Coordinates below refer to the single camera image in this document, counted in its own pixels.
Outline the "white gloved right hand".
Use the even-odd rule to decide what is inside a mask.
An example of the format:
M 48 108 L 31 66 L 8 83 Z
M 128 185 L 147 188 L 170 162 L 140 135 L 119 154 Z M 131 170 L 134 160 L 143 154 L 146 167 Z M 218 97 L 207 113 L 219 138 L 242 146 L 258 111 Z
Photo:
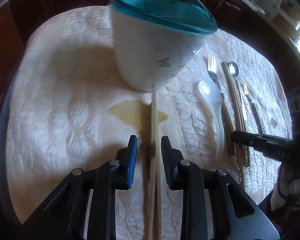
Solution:
M 286 164 L 281 164 L 270 199 L 271 211 L 276 211 L 284 206 L 289 211 L 300 210 L 300 178 L 294 179 L 293 177 L 292 169 Z

